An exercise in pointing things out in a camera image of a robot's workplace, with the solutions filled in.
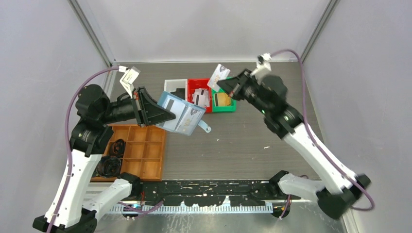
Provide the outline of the white VIP card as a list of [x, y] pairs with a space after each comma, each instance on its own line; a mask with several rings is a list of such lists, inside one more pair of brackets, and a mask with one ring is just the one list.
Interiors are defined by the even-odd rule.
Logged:
[[208, 80], [207, 86], [210, 87], [215, 92], [219, 92], [220, 87], [217, 84], [220, 80], [225, 80], [229, 76], [230, 70], [223, 66], [222, 64], [218, 64], [215, 68], [213, 74]]

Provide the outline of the blue card holder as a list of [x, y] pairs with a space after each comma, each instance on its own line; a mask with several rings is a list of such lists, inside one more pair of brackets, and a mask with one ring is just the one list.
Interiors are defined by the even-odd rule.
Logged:
[[166, 91], [162, 93], [157, 104], [175, 114], [175, 119], [156, 124], [156, 127], [187, 136], [190, 136], [197, 126], [206, 133], [211, 132], [211, 127], [202, 120], [206, 112], [205, 108]]

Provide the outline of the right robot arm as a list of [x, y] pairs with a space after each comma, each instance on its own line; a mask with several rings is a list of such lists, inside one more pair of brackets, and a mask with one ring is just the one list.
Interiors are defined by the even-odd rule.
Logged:
[[271, 196], [290, 196], [316, 202], [328, 217], [338, 220], [353, 207], [371, 180], [341, 163], [315, 136], [302, 114], [287, 103], [283, 80], [268, 74], [256, 79], [249, 70], [217, 85], [234, 100], [245, 100], [263, 113], [267, 128], [295, 149], [319, 176], [319, 180], [280, 171], [269, 180]]

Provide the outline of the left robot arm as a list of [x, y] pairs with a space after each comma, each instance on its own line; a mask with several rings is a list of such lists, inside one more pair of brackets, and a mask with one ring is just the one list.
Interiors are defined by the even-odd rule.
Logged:
[[92, 174], [114, 133], [112, 123], [135, 119], [144, 127], [176, 118], [174, 113], [159, 106], [144, 87], [111, 102], [99, 85], [90, 84], [80, 88], [72, 104], [80, 120], [66, 134], [65, 173], [49, 210], [33, 221], [33, 227], [44, 233], [92, 233], [115, 204], [125, 198], [141, 197], [139, 176], [124, 172], [103, 192], [84, 201]]

